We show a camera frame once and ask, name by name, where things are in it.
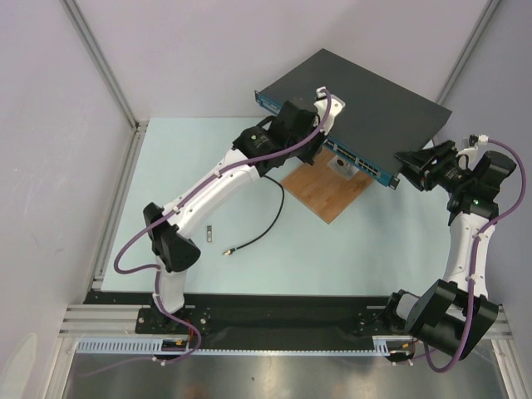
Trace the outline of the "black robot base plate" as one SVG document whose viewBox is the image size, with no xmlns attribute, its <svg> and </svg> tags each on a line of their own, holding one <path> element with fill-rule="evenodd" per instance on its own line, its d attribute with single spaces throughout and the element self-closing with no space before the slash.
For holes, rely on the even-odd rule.
<svg viewBox="0 0 532 399">
<path fill-rule="evenodd" d="M 180 335 L 193 343 L 293 339 L 352 341 L 355 337 L 406 336 L 403 323 L 386 311 L 382 296 L 283 296 L 187 293 L 169 319 L 148 293 L 91 291 L 87 304 L 148 305 L 135 327 L 139 335 Z"/>
</svg>

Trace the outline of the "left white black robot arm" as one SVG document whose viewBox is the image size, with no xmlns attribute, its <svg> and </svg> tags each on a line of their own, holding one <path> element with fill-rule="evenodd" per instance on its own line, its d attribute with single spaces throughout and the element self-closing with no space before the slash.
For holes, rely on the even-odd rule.
<svg viewBox="0 0 532 399">
<path fill-rule="evenodd" d="M 340 101 L 323 96 L 309 111 L 291 101 L 276 116 L 268 116 L 242 131 L 220 162 L 197 184 L 163 207 L 148 204 L 145 223 L 160 271 L 153 294 L 154 323 L 166 333 L 183 322 L 187 270 L 200 257 L 192 241 L 200 224 L 231 195 L 264 177 L 290 158 L 311 163 L 342 112 Z"/>
</svg>

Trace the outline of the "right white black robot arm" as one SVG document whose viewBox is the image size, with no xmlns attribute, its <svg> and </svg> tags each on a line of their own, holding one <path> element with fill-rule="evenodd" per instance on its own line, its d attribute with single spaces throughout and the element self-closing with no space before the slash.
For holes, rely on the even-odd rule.
<svg viewBox="0 0 532 399">
<path fill-rule="evenodd" d="M 420 191 L 441 187 L 450 196 L 450 252 L 442 278 L 421 296 L 393 293 L 382 314 L 383 326 L 421 342 L 429 367 L 450 371 L 465 359 L 497 319 L 498 307 L 488 299 L 485 268 L 495 226 L 520 206 L 526 172 L 517 153 L 505 145 L 488 150 L 476 164 L 470 159 L 481 144 L 474 136 L 464 150 L 453 141 L 396 155 L 402 174 Z"/>
</svg>

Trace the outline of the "silver transceiver module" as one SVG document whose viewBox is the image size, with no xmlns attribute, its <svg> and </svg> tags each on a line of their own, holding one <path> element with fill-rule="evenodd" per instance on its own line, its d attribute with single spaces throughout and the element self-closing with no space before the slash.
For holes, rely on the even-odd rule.
<svg viewBox="0 0 532 399">
<path fill-rule="evenodd" d="M 207 225 L 206 227 L 206 239 L 208 243 L 213 242 L 213 228 L 212 225 Z"/>
</svg>

